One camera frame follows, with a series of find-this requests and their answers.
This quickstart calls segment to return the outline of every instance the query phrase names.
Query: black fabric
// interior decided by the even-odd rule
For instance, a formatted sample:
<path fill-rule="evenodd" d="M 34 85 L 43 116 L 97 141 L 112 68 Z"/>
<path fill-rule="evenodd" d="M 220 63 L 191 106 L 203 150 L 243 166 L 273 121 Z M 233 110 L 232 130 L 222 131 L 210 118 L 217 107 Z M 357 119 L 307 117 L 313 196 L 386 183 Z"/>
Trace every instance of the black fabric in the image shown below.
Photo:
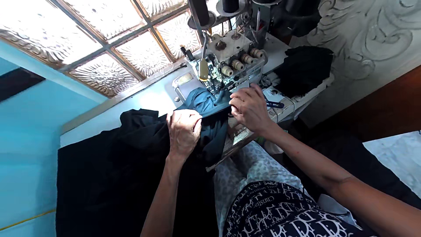
<path fill-rule="evenodd" d="M 306 142 L 308 146 L 320 152 L 346 171 L 371 187 L 399 199 L 421 210 L 421 199 L 411 191 L 390 169 L 385 167 L 370 153 L 356 137 L 344 131 L 329 131 Z M 285 166 L 298 176 L 308 193 L 318 200 L 320 194 L 328 193 L 304 174 L 286 155 Z M 370 228 L 357 216 L 361 227 Z"/>
<path fill-rule="evenodd" d="M 304 96 L 330 76 L 333 52 L 328 48 L 300 46 L 288 49 L 288 56 L 274 72 L 280 83 L 275 88 L 285 96 Z"/>
<path fill-rule="evenodd" d="M 179 108 L 204 118 L 200 141 L 181 170 L 174 236 L 218 235 L 213 173 L 205 167 L 221 158 L 229 96 L 221 92 L 216 100 L 196 89 Z M 120 128 L 59 149 L 58 237 L 140 236 L 169 152 L 165 117 L 130 110 L 121 114 Z"/>
<path fill-rule="evenodd" d="M 17 68 L 0 75 L 0 102 L 45 80 L 24 68 Z"/>
<path fill-rule="evenodd" d="M 249 183 L 228 209 L 223 237 L 371 236 L 318 205 L 300 190 L 274 181 Z"/>

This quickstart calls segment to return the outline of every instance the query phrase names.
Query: sewing machine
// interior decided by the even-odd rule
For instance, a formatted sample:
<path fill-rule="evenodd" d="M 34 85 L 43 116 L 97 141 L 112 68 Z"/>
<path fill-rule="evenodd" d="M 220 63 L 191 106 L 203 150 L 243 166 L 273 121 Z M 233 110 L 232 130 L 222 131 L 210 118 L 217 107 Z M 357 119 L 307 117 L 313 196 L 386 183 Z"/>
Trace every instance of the sewing machine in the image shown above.
<path fill-rule="evenodd" d="M 221 90 L 235 92 L 259 83 L 266 52 L 253 47 L 253 42 L 235 30 L 224 36 L 213 35 L 203 59 L 189 61 L 194 74 L 185 74 L 173 82 L 173 88 L 184 102 L 190 91 L 204 87 L 215 97 Z M 200 78 L 200 64 L 205 62 L 207 77 Z"/>
<path fill-rule="evenodd" d="M 300 112 L 332 83 L 333 75 L 303 97 L 283 96 L 271 86 L 279 81 L 272 71 L 283 63 L 285 51 L 289 47 L 266 32 L 268 24 L 260 21 L 259 7 L 253 4 L 249 9 L 253 9 L 255 14 L 250 14 L 247 9 L 244 13 L 239 13 L 240 17 L 236 22 L 238 19 L 241 21 L 236 29 L 224 35 L 210 36 L 204 33 L 204 46 L 194 54 L 181 48 L 191 70 L 173 80 L 172 86 L 178 95 L 175 101 L 184 102 L 189 93 L 197 87 L 204 87 L 217 97 L 221 90 L 235 92 L 240 88 L 249 87 L 250 83 L 256 83 L 263 88 L 268 102 L 268 115 L 273 121 L 279 123 L 295 120 Z M 193 8 L 192 18 L 195 17 L 195 12 L 196 9 Z M 238 124 L 235 118 L 229 118 L 228 122 L 229 130 L 223 159 L 256 138 L 250 130 Z"/>

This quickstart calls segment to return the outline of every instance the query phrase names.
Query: folded black fabric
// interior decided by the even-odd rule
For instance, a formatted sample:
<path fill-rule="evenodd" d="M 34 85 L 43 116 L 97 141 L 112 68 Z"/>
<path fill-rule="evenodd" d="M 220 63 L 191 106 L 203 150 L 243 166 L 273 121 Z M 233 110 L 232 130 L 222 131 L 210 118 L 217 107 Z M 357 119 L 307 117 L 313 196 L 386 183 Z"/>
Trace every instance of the folded black fabric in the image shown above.
<path fill-rule="evenodd" d="M 274 72 L 281 79 L 275 86 L 285 96 L 304 96 L 330 76 L 333 52 L 328 48 L 300 46 L 288 49 L 288 56 Z"/>
<path fill-rule="evenodd" d="M 217 236 L 213 173 L 228 126 L 229 92 L 215 99 L 205 89 L 190 93 L 178 109 L 201 113 L 198 145 L 180 174 L 174 236 Z M 165 116 L 130 110 L 121 127 L 59 149 L 58 237 L 139 237 L 169 152 Z"/>

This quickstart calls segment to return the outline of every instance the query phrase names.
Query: frosted glass pane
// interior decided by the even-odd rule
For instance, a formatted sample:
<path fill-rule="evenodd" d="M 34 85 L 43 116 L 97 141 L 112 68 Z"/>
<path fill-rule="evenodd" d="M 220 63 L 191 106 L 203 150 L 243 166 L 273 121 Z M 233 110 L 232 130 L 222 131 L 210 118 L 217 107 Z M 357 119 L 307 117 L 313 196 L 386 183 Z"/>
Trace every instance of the frosted glass pane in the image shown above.
<path fill-rule="evenodd" d="M 65 0 L 94 29 L 111 39 L 145 21 L 136 12 L 130 0 Z"/>
<path fill-rule="evenodd" d="M 192 52 L 200 48 L 200 42 L 197 38 L 196 31 L 192 30 L 187 25 L 189 18 L 190 14 L 185 12 L 166 23 L 157 26 L 159 33 L 176 58 L 183 56 L 183 53 L 180 50 L 181 46 L 190 49 Z"/>
<path fill-rule="evenodd" d="M 224 34 L 226 34 L 228 32 L 229 29 L 229 25 L 228 25 L 228 21 L 226 22 L 222 22 L 219 25 L 216 25 L 214 27 L 212 27 L 212 35 L 214 34 L 218 34 L 220 36 L 222 36 L 222 26 L 224 26 Z"/>
<path fill-rule="evenodd" d="M 208 11 L 212 11 L 215 13 L 216 16 L 220 16 L 218 11 L 216 10 L 216 4 L 218 0 L 206 0 L 206 5 L 208 6 Z"/>
<path fill-rule="evenodd" d="M 5 0 L 0 9 L 0 37 L 44 61 L 69 64 L 101 47 L 45 0 Z"/>
<path fill-rule="evenodd" d="M 171 63 L 150 32 L 117 47 L 117 51 L 146 77 Z"/>
<path fill-rule="evenodd" d="M 141 0 L 146 13 L 151 16 L 165 15 L 187 4 L 187 0 Z"/>
<path fill-rule="evenodd" d="M 70 74 L 110 97 L 139 82 L 108 54 L 77 67 Z"/>

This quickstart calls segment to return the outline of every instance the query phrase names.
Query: blue wall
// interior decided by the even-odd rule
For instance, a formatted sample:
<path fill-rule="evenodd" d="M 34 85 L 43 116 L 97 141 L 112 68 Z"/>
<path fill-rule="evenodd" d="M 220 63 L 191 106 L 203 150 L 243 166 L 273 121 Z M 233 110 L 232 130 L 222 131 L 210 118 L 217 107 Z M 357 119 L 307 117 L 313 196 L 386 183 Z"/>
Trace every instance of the blue wall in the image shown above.
<path fill-rule="evenodd" d="M 0 58 L 0 72 L 14 67 Z M 0 103 L 0 228 L 55 208 L 61 126 L 98 104 L 49 80 Z M 47 214 L 0 237 L 53 237 L 54 219 Z"/>
<path fill-rule="evenodd" d="M 19 67 L 18 65 L 13 64 L 13 63 L 11 63 L 7 60 L 4 60 L 4 59 L 0 58 L 0 75 L 8 73 L 11 70 L 14 70 L 18 67 Z"/>

